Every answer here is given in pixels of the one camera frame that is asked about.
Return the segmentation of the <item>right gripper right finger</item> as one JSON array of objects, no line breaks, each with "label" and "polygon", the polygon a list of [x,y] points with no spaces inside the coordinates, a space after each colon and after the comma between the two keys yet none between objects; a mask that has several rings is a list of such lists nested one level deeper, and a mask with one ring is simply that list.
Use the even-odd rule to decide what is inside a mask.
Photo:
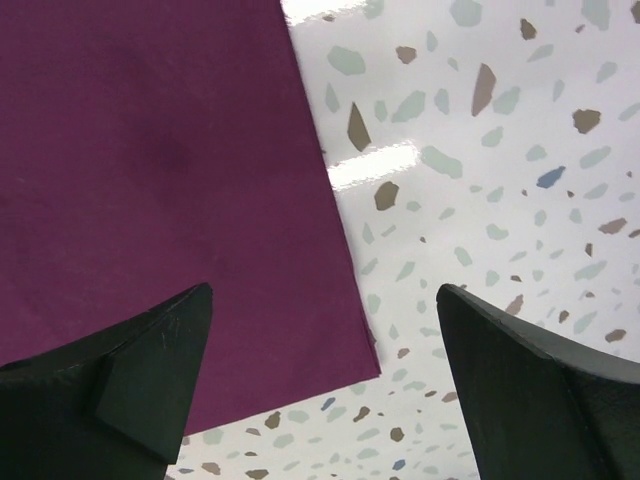
[{"label": "right gripper right finger", "polygon": [[638,363],[452,284],[439,288],[436,302],[481,478],[638,478]]}]

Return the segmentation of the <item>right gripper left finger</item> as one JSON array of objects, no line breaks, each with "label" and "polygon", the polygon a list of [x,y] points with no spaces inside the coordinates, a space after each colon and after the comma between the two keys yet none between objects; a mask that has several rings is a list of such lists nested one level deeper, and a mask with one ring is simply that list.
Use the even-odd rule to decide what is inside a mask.
[{"label": "right gripper left finger", "polygon": [[2,478],[164,478],[178,459],[212,312],[212,289],[198,284],[2,366]]}]

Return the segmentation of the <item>purple cloth wrap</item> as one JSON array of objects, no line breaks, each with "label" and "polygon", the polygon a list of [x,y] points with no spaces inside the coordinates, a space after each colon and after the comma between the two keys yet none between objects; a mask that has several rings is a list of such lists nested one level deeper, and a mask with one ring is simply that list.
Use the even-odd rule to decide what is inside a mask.
[{"label": "purple cloth wrap", "polygon": [[276,1],[1,5],[1,359],[206,282],[195,433],[380,373]]}]

